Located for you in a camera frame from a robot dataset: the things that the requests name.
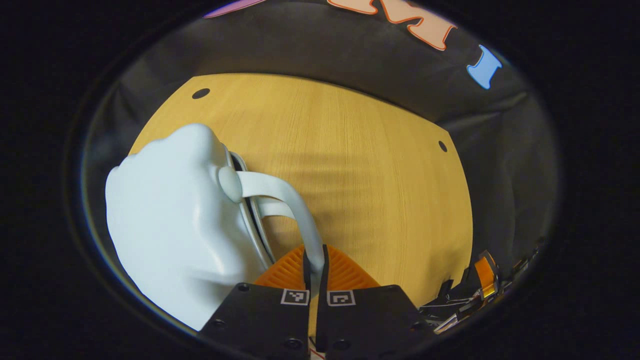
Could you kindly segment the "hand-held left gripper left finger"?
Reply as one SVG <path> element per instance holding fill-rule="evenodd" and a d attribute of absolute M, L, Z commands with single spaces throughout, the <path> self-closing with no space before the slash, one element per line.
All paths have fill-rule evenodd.
<path fill-rule="evenodd" d="M 233 358 L 308 358 L 311 267 L 304 246 L 234 285 L 199 331 Z"/>

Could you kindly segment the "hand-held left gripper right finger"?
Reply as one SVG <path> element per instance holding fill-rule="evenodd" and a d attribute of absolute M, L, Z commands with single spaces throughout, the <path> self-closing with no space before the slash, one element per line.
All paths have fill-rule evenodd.
<path fill-rule="evenodd" d="M 435 333 L 396 284 L 380 285 L 354 260 L 323 246 L 316 349 L 325 358 L 416 358 Z"/>

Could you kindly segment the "light blue suitcase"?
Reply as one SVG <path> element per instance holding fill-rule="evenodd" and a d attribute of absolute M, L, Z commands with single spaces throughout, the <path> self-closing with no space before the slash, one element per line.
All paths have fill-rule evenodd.
<path fill-rule="evenodd" d="M 107 227 L 137 289 L 201 331 L 236 284 L 269 269 L 247 199 L 267 216 L 295 219 L 311 272 L 322 273 L 322 238 L 301 195 L 281 178 L 236 170 L 226 146 L 201 123 L 151 141 L 110 171 Z"/>

